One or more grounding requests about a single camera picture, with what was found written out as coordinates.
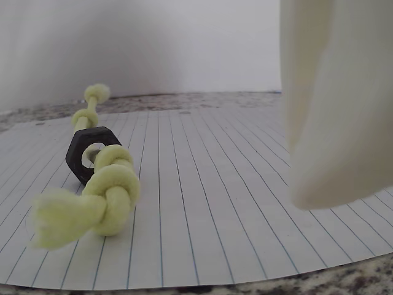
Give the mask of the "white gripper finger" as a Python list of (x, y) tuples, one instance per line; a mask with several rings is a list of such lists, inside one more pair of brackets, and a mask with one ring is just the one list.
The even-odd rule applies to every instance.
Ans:
[(289, 194), (331, 208), (392, 186), (392, 2), (281, 1)]

